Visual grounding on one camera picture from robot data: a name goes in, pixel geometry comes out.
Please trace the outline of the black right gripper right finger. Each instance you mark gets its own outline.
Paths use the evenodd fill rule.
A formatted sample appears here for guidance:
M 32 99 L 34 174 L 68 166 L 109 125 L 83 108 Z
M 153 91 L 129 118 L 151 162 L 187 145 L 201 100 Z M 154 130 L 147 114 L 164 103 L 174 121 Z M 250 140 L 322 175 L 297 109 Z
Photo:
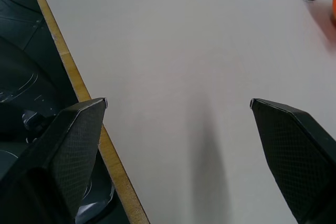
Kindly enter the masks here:
M 307 112 L 250 102 L 268 167 L 298 224 L 336 224 L 336 140 Z

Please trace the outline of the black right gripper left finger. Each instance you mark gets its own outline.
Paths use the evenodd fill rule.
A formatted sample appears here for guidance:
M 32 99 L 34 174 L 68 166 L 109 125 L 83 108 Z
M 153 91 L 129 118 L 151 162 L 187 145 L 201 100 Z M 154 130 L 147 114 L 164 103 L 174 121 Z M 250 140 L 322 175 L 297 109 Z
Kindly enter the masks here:
M 95 164 L 104 98 L 62 110 L 0 179 L 0 224 L 75 224 Z

